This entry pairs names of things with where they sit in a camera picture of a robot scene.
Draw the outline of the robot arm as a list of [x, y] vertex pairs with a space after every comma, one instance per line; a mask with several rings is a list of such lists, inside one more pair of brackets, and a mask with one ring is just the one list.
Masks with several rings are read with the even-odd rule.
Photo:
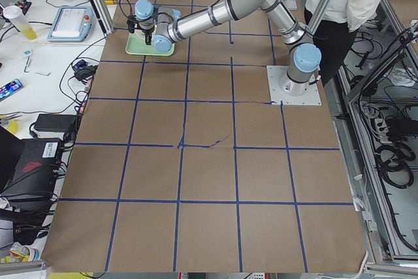
[[279, 75], [279, 88], [289, 97], [305, 95], [317, 83], [314, 72], [319, 68], [321, 52], [312, 41], [312, 31], [293, 17], [283, 0], [217, 0], [187, 16], [138, 0], [135, 11], [127, 17], [127, 26], [130, 33], [140, 30], [147, 45], [167, 53], [176, 42], [231, 20], [241, 20], [256, 10], [266, 14], [289, 49], [289, 66]]

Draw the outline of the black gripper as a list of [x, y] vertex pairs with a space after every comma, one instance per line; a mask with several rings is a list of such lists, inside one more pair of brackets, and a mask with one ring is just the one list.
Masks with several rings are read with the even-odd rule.
[[150, 46], [152, 44], [153, 29], [143, 29], [142, 33], [144, 34], [144, 40], [146, 45]]

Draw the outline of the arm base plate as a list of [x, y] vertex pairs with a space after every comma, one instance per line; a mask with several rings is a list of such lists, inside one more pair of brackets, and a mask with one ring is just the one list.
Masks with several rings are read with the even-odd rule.
[[288, 66], [267, 65], [268, 89], [272, 105], [321, 106], [317, 80], [311, 75], [305, 83], [293, 82], [287, 76]]

